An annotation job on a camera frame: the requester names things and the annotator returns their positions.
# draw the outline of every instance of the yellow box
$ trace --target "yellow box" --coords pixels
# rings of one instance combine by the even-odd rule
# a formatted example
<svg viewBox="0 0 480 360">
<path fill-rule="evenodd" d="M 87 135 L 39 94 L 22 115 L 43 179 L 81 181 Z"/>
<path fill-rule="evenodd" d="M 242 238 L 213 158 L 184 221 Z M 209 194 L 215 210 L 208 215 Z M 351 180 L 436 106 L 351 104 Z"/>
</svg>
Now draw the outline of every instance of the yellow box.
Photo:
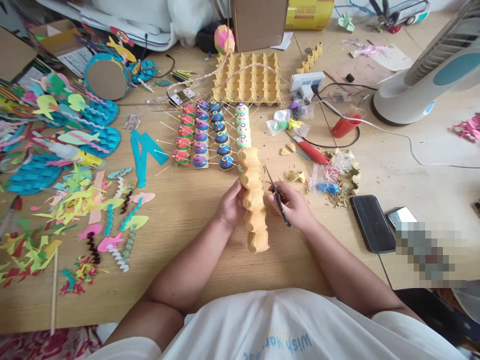
<svg viewBox="0 0 480 360">
<path fill-rule="evenodd" d="M 286 30 L 322 30 L 334 12 L 334 0 L 290 0 L 286 12 Z"/>
</svg>

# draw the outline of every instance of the red cup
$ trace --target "red cup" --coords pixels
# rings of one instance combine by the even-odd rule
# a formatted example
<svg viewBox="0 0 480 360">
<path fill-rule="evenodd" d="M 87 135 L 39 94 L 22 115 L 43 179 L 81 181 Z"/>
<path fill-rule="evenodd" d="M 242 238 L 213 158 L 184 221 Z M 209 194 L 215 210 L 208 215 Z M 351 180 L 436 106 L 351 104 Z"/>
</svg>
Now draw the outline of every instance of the red cup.
<svg viewBox="0 0 480 360">
<path fill-rule="evenodd" d="M 362 115 L 359 113 L 355 113 L 352 116 L 348 116 L 348 117 L 354 118 L 354 119 L 362 119 Z M 337 139 L 343 138 L 345 135 L 347 135 L 349 132 L 351 132 L 361 123 L 362 123 L 361 121 L 346 120 L 343 117 L 341 117 L 340 119 L 338 119 L 335 126 L 331 130 L 331 134 Z"/>
</svg>

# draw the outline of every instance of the white t-shirt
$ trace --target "white t-shirt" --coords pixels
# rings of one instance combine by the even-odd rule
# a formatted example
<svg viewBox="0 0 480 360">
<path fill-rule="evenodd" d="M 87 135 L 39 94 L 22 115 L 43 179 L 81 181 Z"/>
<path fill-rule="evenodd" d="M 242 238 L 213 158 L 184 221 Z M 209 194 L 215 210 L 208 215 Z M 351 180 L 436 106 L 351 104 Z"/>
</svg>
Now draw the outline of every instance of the white t-shirt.
<svg viewBox="0 0 480 360">
<path fill-rule="evenodd" d="M 410 316 L 369 318 L 340 301 L 289 288 L 223 297 L 202 307 L 162 353 L 146 337 L 103 347 L 89 360 L 390 360 L 465 357 Z"/>
</svg>

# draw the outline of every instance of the person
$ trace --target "person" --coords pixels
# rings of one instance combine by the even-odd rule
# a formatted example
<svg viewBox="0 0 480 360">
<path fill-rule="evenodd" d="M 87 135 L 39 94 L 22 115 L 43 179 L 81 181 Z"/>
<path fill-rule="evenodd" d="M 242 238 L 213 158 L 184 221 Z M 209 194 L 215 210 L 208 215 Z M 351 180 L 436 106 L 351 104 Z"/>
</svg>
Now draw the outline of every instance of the person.
<svg viewBox="0 0 480 360">
<path fill-rule="evenodd" d="M 239 293 L 206 304 L 184 326 L 245 217 L 237 179 L 89 359 L 465 359 L 314 218 L 302 194 L 275 184 L 336 298 L 298 288 Z M 280 213 L 275 198 L 268 200 Z"/>
</svg>

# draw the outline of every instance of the power strip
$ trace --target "power strip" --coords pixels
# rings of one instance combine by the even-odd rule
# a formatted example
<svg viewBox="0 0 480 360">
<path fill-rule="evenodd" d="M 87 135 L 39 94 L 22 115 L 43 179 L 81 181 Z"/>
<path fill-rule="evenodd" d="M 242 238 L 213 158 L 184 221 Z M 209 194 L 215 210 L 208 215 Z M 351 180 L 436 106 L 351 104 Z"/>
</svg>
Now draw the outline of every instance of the power strip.
<svg viewBox="0 0 480 360">
<path fill-rule="evenodd" d="M 325 74 L 323 71 L 319 72 L 308 72 L 305 74 L 295 74 L 291 76 L 290 79 L 290 92 L 296 92 L 300 89 L 302 85 L 318 85 L 320 88 L 320 85 L 322 82 L 325 80 Z"/>
</svg>

